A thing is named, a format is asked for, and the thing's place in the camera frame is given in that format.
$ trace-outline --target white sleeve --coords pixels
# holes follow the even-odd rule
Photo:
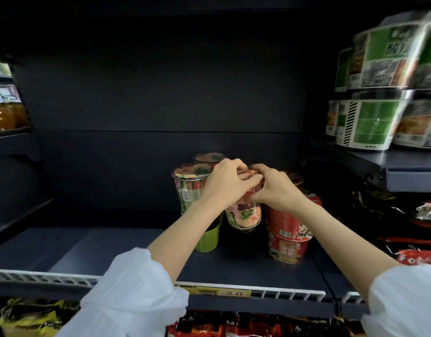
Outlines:
[[[431,337],[431,265],[397,266],[370,288],[371,315],[362,317],[369,337]]]
[[[56,337],[164,337],[188,299],[148,249],[135,248],[114,259]]]

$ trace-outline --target yellow price label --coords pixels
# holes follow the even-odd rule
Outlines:
[[[190,294],[205,294],[210,296],[221,296],[221,297],[237,297],[237,298],[249,298],[251,296],[250,290],[236,290],[236,289],[219,289],[215,287],[187,287],[181,286],[181,288],[189,291]]]

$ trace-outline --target black shelf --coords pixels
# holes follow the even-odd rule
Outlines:
[[[0,74],[0,84],[13,84],[13,78],[8,77],[7,75]]]
[[[366,303],[363,301],[355,303],[357,297],[350,297],[346,302],[342,302],[348,292],[355,292],[353,285],[316,240],[312,242],[311,248],[311,255],[336,298],[340,315],[346,319],[360,320],[363,314],[369,314],[369,307]]]
[[[141,216],[137,218],[139,222],[143,221]],[[80,219],[77,221],[78,225],[82,224]],[[102,276],[115,256],[134,247],[147,247],[163,231],[155,228],[120,227],[121,223],[117,220],[113,222],[113,227],[95,227],[92,224],[98,222],[91,223],[89,218],[86,221],[87,227],[29,227],[0,245],[0,269]],[[217,249],[210,253],[193,252],[178,281],[220,284],[225,288],[231,285],[324,291],[326,295],[322,301],[317,301],[316,296],[303,300],[299,294],[292,300],[288,297],[275,299],[273,296],[246,299],[191,295],[189,307],[335,317],[331,292],[313,259],[307,256],[296,266],[275,261],[268,255],[267,239],[265,227],[245,234],[225,223],[221,228]],[[62,297],[76,300],[89,290],[50,284],[28,285],[21,283],[24,292],[17,283],[0,282],[0,295],[11,296],[33,290],[32,294],[26,293],[25,296],[35,297],[41,293],[43,297],[52,299]]]
[[[38,145],[30,128],[0,131],[0,157],[12,155],[28,156],[33,162],[41,159]]]
[[[391,147],[386,152],[362,152],[338,147],[331,141],[311,140],[307,158],[341,164],[391,192],[431,193],[431,151]]]

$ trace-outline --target shelf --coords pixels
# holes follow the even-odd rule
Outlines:
[[[391,147],[386,152],[359,152],[311,140],[307,158],[342,164],[387,191],[431,193],[431,151]]]
[[[8,77],[7,75],[0,74],[0,84],[13,84],[13,78]]]
[[[312,257],[338,302],[341,316],[360,320],[369,314],[366,303],[316,240],[312,242]]]
[[[101,226],[29,227],[0,246],[0,295],[19,293],[20,283],[24,287],[32,285],[27,291],[33,288],[47,297],[57,298],[59,292],[76,299],[77,294],[86,293],[98,281],[114,257],[134,247],[147,247],[162,231]],[[330,290],[313,259],[308,256],[296,266],[275,261],[268,255],[267,239],[264,227],[245,234],[225,223],[218,248],[210,253],[193,252],[178,284],[250,289],[252,297],[191,295],[189,307],[334,317]],[[72,289],[70,296],[67,288]]]
[[[0,157],[11,155],[25,155],[33,162],[41,159],[30,128],[0,131]]]

